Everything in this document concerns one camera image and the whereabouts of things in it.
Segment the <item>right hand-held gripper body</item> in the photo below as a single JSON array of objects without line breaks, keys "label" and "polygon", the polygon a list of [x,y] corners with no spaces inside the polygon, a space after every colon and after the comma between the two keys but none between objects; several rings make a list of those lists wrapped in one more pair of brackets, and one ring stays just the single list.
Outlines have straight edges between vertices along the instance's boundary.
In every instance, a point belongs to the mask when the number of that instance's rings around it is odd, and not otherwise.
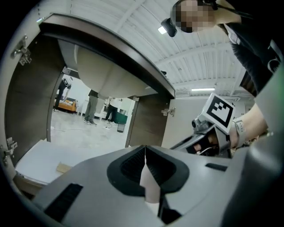
[{"label": "right hand-held gripper body", "polygon": [[[193,134],[171,149],[201,156],[230,158],[229,131],[234,114],[234,105],[212,93],[200,114],[191,122]],[[217,136],[217,145],[209,143],[210,134]]]}]

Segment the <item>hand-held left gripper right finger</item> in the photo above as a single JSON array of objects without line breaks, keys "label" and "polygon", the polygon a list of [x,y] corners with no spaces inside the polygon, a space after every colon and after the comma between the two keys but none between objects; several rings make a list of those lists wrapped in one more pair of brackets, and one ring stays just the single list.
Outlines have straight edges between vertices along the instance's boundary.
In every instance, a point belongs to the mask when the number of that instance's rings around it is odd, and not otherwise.
[{"label": "hand-held left gripper right finger", "polygon": [[225,227],[234,159],[147,146],[146,163],[161,199],[160,211],[146,219],[146,227]]}]

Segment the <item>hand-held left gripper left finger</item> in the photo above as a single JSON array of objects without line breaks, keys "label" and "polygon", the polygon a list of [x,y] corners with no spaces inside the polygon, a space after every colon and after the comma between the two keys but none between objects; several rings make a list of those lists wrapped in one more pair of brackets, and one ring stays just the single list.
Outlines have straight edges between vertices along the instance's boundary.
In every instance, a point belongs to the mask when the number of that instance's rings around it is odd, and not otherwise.
[{"label": "hand-held left gripper left finger", "polygon": [[41,189],[33,202],[63,227],[162,227],[140,185],[145,149],[84,160]]}]

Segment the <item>grey cabinet door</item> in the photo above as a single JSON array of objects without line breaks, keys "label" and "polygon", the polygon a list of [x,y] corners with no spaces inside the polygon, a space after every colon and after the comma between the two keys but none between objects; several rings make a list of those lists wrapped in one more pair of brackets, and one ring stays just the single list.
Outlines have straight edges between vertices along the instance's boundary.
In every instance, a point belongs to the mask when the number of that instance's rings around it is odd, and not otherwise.
[{"label": "grey cabinet door", "polygon": [[163,148],[171,148],[193,134],[192,120],[202,111],[206,99],[173,99],[169,108],[175,108],[174,116],[168,114]]},{"label": "grey cabinet door", "polygon": [[[65,63],[57,41],[44,36],[39,25],[36,13],[28,13],[0,57],[0,146],[7,148],[9,137],[18,144],[7,166],[0,154],[4,170],[14,169],[38,141],[50,139],[54,91]],[[25,34],[32,61],[22,66],[19,55],[10,55]]]}]

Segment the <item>beige toothpaste tube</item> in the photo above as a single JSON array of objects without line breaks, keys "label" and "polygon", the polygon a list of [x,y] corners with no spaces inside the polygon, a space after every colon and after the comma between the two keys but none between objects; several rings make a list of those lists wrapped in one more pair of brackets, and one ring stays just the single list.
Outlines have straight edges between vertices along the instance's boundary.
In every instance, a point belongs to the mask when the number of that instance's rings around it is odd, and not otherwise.
[{"label": "beige toothpaste tube", "polygon": [[68,172],[71,168],[72,168],[71,166],[59,162],[59,164],[56,167],[56,171],[64,174]]}]

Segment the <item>white ceramic mug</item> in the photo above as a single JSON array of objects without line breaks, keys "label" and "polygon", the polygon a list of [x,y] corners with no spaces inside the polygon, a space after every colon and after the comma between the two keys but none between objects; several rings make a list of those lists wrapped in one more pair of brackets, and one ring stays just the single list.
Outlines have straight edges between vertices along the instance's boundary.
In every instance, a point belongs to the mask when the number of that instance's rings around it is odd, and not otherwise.
[{"label": "white ceramic mug", "polygon": [[154,179],[152,173],[145,164],[140,179],[140,186],[145,189],[145,200],[150,204],[157,204],[160,200],[160,187]]}]

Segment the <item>dark brown cabinet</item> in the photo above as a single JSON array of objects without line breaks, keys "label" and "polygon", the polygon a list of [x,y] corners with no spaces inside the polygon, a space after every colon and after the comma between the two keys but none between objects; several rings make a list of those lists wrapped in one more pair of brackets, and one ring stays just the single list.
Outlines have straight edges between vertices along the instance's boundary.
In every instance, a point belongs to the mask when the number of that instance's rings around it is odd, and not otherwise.
[{"label": "dark brown cabinet", "polygon": [[163,73],[137,48],[104,26],[67,14],[53,13],[41,23],[26,16],[0,59],[0,161],[17,188],[31,195],[44,184],[25,178],[16,165],[38,141],[51,139],[53,101],[67,65],[58,40],[95,51],[163,98],[175,97],[175,89]]}]

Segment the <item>person's right forearm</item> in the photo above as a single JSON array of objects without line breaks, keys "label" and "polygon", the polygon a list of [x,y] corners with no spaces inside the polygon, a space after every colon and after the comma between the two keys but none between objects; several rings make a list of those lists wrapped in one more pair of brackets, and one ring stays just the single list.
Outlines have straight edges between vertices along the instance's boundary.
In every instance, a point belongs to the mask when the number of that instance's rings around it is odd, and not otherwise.
[{"label": "person's right forearm", "polygon": [[264,116],[255,103],[249,112],[233,120],[229,131],[231,149],[241,147],[245,142],[264,133],[267,128]]}]

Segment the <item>person's black printed shirt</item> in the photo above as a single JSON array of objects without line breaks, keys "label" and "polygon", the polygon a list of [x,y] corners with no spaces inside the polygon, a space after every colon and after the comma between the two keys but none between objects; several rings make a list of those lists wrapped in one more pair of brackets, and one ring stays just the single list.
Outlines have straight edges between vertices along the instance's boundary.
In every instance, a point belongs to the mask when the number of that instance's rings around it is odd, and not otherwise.
[{"label": "person's black printed shirt", "polygon": [[256,93],[265,87],[284,62],[284,36],[256,24],[227,23],[219,27],[230,40],[233,53],[250,76]]}]

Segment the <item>white shelf board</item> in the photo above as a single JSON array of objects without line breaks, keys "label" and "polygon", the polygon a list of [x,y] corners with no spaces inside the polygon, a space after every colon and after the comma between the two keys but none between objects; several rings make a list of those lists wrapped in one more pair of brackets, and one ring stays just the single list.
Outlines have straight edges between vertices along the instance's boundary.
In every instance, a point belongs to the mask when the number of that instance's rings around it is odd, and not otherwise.
[{"label": "white shelf board", "polygon": [[73,167],[78,163],[76,151],[40,140],[17,163],[16,171],[26,179],[47,185],[62,175],[56,170],[62,163]]}]

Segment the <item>dark green tub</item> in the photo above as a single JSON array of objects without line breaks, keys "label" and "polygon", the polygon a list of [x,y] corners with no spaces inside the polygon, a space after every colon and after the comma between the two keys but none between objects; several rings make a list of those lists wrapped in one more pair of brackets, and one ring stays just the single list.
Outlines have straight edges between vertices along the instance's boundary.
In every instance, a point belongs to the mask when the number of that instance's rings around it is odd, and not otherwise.
[{"label": "dark green tub", "polygon": [[127,115],[124,115],[124,114],[122,114],[120,112],[116,112],[115,118],[111,117],[110,120],[113,121],[116,124],[126,124],[127,118],[128,118]]}]

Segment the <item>white sideboard cabinet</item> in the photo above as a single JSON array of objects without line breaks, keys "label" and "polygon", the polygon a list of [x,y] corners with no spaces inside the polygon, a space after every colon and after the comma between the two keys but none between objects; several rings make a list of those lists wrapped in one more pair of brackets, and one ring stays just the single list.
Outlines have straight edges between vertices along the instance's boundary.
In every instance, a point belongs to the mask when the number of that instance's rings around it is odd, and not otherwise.
[{"label": "white sideboard cabinet", "polygon": [[99,117],[100,120],[101,120],[102,117],[103,117],[103,111],[104,111],[104,107],[105,107],[106,104],[107,104],[107,101],[108,101],[108,99],[101,99],[101,98],[98,99],[98,104],[97,104],[97,110],[96,110],[96,112],[97,112],[98,117]]}]

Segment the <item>orange sofa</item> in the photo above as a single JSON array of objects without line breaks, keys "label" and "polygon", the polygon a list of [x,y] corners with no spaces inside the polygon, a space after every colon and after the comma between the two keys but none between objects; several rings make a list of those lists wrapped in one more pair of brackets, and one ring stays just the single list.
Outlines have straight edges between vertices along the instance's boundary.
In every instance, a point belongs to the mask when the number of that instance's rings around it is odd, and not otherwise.
[{"label": "orange sofa", "polygon": [[77,112],[77,107],[78,107],[78,101],[72,98],[66,98],[66,100],[60,100],[59,101],[59,109],[60,110],[65,110],[69,111],[72,113]]}]

